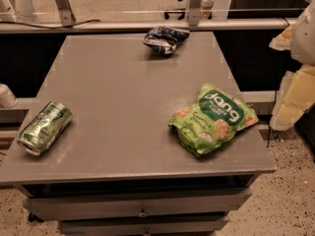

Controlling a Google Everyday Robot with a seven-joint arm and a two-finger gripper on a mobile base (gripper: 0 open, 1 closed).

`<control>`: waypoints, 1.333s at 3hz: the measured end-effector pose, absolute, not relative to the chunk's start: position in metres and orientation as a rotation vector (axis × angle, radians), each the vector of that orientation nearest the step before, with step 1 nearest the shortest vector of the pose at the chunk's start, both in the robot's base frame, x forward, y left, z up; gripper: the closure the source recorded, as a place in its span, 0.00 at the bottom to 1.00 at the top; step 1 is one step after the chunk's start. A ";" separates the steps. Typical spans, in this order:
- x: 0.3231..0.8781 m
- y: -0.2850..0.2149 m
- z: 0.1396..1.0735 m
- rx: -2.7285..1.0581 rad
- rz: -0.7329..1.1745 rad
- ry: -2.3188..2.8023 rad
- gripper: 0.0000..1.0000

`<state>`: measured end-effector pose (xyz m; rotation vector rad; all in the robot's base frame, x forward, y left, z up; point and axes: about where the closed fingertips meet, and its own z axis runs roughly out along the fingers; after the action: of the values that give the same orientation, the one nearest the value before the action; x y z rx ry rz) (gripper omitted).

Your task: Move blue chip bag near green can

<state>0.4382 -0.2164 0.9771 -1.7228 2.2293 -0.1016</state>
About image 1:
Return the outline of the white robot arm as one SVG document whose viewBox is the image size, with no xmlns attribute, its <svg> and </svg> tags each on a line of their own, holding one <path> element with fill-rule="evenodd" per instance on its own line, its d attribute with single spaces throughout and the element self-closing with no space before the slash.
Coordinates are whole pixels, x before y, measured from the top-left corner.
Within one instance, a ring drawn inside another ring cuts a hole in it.
<svg viewBox="0 0 315 236">
<path fill-rule="evenodd" d="M 312 2 L 269 46 L 289 50 L 302 64 L 297 72 L 287 71 L 282 79 L 270 126 L 277 131 L 291 128 L 315 104 L 315 2 Z"/>
</svg>

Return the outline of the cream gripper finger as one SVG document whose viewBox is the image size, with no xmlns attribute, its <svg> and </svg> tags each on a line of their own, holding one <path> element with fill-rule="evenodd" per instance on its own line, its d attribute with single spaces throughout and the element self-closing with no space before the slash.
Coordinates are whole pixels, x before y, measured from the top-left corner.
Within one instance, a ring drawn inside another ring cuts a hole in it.
<svg viewBox="0 0 315 236">
<path fill-rule="evenodd" d="M 272 112 L 271 128 L 291 128 L 314 104 L 315 67 L 303 65 L 297 72 L 286 71 Z"/>
<path fill-rule="evenodd" d="M 269 47 L 278 51 L 290 50 L 293 25 L 288 26 L 282 33 L 274 37 Z"/>
</svg>

